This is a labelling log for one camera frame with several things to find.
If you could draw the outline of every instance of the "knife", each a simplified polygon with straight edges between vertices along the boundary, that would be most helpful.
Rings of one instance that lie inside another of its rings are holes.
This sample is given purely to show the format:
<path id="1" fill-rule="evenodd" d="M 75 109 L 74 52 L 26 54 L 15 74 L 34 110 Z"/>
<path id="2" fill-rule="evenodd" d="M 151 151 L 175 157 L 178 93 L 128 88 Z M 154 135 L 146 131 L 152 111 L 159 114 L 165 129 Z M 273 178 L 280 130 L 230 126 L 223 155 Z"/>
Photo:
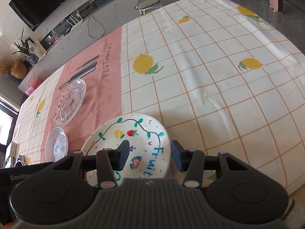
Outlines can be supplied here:
<path id="1" fill-rule="evenodd" d="M 67 81 L 65 84 L 63 84 L 62 86 L 60 86 L 60 88 L 58 90 L 61 90 L 63 87 L 65 87 L 66 85 L 68 85 L 69 83 L 71 83 L 73 80 L 75 79 L 80 79 L 86 75 L 88 75 L 89 73 L 91 73 L 92 71 L 94 71 L 96 69 L 96 65 L 97 65 L 97 61 L 95 61 L 94 63 L 90 64 L 89 66 L 87 66 L 86 68 L 82 69 L 81 71 L 77 72 L 76 74 L 74 74 L 69 81 Z"/>
<path id="2" fill-rule="evenodd" d="M 86 65 L 90 64 L 92 61 L 96 60 L 99 58 L 100 55 L 97 55 L 96 57 L 90 59 L 89 61 L 87 61 L 86 63 L 84 63 L 83 65 L 81 65 L 80 67 L 78 67 L 76 70 L 85 67 Z"/>

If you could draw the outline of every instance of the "pink heater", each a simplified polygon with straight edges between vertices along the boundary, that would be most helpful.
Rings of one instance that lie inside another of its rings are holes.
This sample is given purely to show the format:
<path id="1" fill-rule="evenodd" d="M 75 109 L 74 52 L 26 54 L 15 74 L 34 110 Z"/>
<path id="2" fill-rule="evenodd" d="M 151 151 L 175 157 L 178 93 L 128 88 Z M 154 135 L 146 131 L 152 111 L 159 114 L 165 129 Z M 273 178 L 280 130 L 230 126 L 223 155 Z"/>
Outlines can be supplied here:
<path id="1" fill-rule="evenodd" d="M 273 8 L 273 12 L 284 13 L 284 0 L 269 0 L 270 7 Z"/>

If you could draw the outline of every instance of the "ceramic plate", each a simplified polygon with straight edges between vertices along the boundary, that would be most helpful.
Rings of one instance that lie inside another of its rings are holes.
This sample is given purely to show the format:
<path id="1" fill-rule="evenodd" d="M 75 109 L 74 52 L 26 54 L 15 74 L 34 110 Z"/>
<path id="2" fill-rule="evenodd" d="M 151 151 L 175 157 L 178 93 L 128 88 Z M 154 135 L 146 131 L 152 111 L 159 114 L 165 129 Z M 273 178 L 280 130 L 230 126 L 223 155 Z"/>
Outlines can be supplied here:
<path id="1" fill-rule="evenodd" d="M 116 149 L 129 140 L 129 157 L 122 171 L 114 171 L 118 185 L 124 177 L 165 177 L 170 164 L 170 138 L 163 125 L 145 114 L 127 114 L 108 121 L 86 141 L 81 151 L 95 155 L 100 150 Z M 87 182 L 97 186 L 96 171 L 86 173 Z"/>
<path id="2" fill-rule="evenodd" d="M 68 154 L 68 138 L 60 127 L 55 127 L 45 143 L 45 160 L 56 162 Z"/>

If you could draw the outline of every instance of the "stool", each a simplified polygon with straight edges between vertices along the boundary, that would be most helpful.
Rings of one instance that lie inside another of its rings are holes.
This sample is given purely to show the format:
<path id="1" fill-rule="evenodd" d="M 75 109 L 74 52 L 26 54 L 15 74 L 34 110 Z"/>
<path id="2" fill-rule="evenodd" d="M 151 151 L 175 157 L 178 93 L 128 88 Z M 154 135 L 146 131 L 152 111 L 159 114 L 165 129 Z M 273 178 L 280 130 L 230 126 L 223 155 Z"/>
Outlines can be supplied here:
<path id="1" fill-rule="evenodd" d="M 135 9 L 138 9 L 141 15 L 145 15 L 145 12 L 153 7 L 160 8 L 160 6 L 158 6 L 160 1 L 161 0 L 138 0 L 138 4 L 135 6 Z"/>

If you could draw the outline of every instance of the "glass plate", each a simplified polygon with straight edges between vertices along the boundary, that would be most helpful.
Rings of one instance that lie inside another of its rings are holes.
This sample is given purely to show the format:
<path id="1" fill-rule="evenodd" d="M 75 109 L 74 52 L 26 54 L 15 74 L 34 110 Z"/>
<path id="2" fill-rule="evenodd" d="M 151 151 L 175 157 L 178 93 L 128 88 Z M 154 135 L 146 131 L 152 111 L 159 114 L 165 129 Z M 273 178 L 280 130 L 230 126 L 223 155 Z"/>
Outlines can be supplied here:
<path id="1" fill-rule="evenodd" d="M 67 125 L 76 115 L 86 94 L 86 83 L 82 79 L 73 80 L 60 90 L 51 111 L 53 127 Z"/>

